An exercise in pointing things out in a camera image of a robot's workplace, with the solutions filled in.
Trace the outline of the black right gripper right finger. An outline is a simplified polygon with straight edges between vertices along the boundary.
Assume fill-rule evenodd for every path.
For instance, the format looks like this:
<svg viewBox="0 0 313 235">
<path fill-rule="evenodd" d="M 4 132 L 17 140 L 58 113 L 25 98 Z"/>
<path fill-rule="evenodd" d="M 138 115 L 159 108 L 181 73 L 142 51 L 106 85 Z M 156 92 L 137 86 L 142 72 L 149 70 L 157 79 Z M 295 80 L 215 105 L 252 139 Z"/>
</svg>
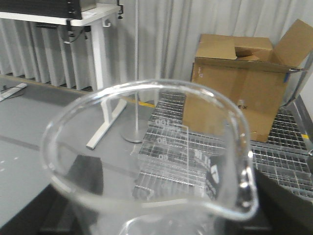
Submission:
<svg viewBox="0 0 313 235">
<path fill-rule="evenodd" d="M 255 171 L 259 208 L 246 221 L 220 218 L 214 228 L 219 235 L 311 235 L 313 203 L 279 186 Z"/>
</svg>

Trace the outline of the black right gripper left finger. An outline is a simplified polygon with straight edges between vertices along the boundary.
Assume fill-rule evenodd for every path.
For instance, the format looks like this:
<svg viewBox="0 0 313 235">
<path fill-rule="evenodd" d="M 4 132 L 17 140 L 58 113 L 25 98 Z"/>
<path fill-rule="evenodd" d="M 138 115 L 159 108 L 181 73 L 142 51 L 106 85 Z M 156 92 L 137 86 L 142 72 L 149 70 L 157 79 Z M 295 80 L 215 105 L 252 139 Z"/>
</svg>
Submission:
<svg viewBox="0 0 313 235">
<path fill-rule="evenodd" d="M 99 157 L 77 156 L 61 175 L 55 171 L 52 180 L 94 194 L 103 192 L 103 165 Z M 96 235 L 98 213 L 80 205 L 49 184 L 20 212 L 0 228 L 2 235 Z"/>
</svg>

